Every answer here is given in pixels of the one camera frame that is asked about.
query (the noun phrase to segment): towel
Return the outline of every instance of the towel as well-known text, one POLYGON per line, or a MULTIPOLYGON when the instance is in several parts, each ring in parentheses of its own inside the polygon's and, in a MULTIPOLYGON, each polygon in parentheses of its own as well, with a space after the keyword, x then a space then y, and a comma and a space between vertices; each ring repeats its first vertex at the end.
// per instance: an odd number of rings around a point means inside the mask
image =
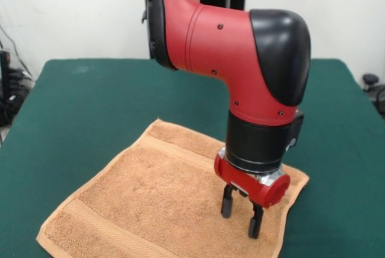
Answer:
POLYGON ((247 236, 253 205, 233 193, 214 159, 224 146, 191 129, 155 120, 130 147, 68 197, 40 228, 37 242, 54 258, 278 257, 286 215, 309 181, 283 165, 291 185, 265 210, 258 239, 247 236))

